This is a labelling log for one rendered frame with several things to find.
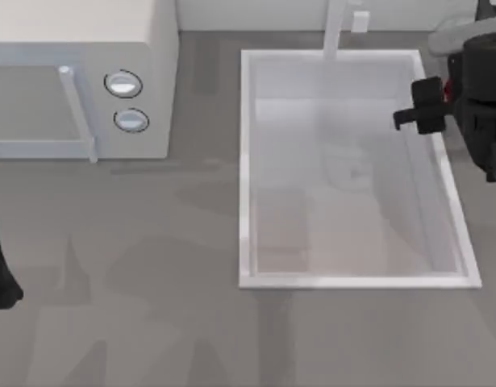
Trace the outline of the white sink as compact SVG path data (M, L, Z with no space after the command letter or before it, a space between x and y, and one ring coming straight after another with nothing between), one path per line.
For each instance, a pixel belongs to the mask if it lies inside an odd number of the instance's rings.
M244 289L479 289L442 135L396 130L417 50L241 52Z

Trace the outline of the pale microwave oven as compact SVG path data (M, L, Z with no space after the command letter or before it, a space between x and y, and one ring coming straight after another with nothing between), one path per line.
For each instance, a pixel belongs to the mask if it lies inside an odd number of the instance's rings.
M175 0L0 0L0 65L73 66L97 161L167 156L178 53ZM104 77L120 69L141 78L135 98L106 90ZM115 126L129 108L149 117L147 130Z

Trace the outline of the microwave oven glass door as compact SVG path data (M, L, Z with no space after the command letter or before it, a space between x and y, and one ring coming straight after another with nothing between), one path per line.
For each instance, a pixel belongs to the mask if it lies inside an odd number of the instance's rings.
M0 65L0 159L87 159L96 139L70 65Z

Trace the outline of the small round microwave knob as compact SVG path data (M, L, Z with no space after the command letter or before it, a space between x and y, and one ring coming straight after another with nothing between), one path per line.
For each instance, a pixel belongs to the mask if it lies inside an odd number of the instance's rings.
M136 108L116 111L113 116L115 126L126 133L140 133L148 129L149 117Z

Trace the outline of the tall white tap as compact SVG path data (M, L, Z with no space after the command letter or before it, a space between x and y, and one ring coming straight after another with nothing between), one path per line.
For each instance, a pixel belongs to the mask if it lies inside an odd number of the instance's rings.
M334 60L336 58L345 11L350 6L354 6L356 9L352 11L353 17L355 11L364 10L363 5L364 0L327 0L327 16L323 37L324 60Z

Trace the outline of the large round microwave knob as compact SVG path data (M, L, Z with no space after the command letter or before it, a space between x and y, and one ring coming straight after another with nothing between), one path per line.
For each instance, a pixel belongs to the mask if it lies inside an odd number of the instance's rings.
M135 98L143 90L141 78L125 69L108 73L103 82L106 90L117 98Z

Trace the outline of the white wall socket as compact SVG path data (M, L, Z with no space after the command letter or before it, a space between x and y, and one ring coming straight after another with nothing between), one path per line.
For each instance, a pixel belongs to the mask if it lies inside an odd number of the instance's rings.
M351 33L366 33L369 29L370 12L358 10L353 13Z

